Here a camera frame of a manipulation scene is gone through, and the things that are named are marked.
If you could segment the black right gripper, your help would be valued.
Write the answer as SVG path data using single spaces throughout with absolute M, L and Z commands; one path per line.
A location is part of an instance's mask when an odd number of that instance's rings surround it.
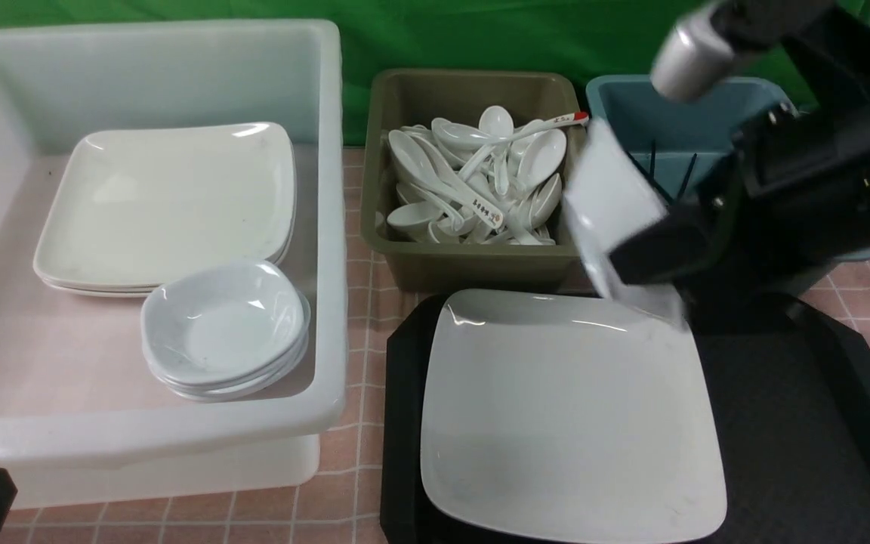
M 782 46 L 817 99 L 770 108 L 688 199 L 611 251 L 628 285 L 693 295 L 762 292 L 870 247 L 870 25 L 853 15 L 684 15 L 650 79 L 676 102 L 703 97 Z

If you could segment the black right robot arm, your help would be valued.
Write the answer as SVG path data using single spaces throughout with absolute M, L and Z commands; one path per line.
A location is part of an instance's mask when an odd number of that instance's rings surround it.
M 622 282 L 763 288 L 870 248 L 869 24 L 835 1 L 712 1 L 674 24 L 650 80 L 692 102 L 776 46 L 817 107 L 738 128 L 694 197 L 610 252 Z

